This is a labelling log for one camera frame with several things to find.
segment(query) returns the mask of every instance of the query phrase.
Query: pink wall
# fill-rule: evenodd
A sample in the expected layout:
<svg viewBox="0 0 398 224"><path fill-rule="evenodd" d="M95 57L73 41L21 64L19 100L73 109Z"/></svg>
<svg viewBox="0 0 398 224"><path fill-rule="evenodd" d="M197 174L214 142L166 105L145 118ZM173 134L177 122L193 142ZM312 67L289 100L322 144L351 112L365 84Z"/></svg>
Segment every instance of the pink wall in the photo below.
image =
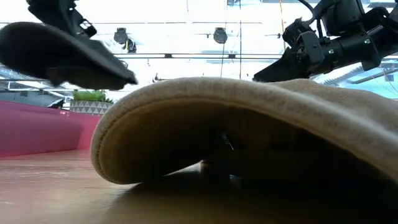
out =
<svg viewBox="0 0 398 224"><path fill-rule="evenodd" d="M98 116L0 101L0 157L89 149Z"/></svg>

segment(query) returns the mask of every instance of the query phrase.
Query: potted plant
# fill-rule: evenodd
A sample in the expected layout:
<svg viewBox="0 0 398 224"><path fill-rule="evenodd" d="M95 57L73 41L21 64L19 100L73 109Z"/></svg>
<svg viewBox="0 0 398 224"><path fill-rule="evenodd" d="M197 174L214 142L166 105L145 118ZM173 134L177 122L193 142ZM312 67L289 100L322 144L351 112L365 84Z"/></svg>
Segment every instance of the potted plant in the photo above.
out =
<svg viewBox="0 0 398 224"><path fill-rule="evenodd" d="M104 90L74 91L70 111L101 116L112 105Z"/></svg>

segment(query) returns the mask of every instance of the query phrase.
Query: table surface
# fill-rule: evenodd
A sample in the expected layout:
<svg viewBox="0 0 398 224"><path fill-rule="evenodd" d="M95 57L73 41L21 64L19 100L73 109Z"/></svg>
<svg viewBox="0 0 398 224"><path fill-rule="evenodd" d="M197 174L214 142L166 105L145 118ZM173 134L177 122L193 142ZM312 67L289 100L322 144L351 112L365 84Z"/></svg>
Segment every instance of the table surface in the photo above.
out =
<svg viewBox="0 0 398 224"><path fill-rule="evenodd" d="M242 181L203 163L115 185L93 170L88 151L9 157L0 160L0 223L367 223L382 210L363 206L366 195L300 186Z"/></svg>

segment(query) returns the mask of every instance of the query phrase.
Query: plant pot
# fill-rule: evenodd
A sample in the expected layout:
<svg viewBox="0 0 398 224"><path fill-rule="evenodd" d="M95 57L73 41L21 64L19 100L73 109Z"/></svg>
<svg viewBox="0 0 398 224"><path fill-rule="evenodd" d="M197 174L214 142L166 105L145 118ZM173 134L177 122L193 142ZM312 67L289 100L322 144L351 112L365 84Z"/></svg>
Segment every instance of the plant pot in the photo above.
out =
<svg viewBox="0 0 398 224"><path fill-rule="evenodd" d="M100 101L78 100L70 103L70 111L102 116L113 104Z"/></svg>

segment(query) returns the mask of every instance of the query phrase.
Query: beige cloth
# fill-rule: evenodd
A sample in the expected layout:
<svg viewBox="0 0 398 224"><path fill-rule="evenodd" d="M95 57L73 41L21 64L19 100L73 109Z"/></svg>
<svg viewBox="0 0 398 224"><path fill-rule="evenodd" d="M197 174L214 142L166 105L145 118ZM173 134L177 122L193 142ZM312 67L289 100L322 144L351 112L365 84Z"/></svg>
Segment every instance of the beige cloth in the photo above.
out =
<svg viewBox="0 0 398 224"><path fill-rule="evenodd" d="M220 131L234 150L215 144ZM95 169L117 184L151 180L206 158L247 178L364 175L397 182L398 102L310 80L179 78L120 99L91 145Z"/></svg>

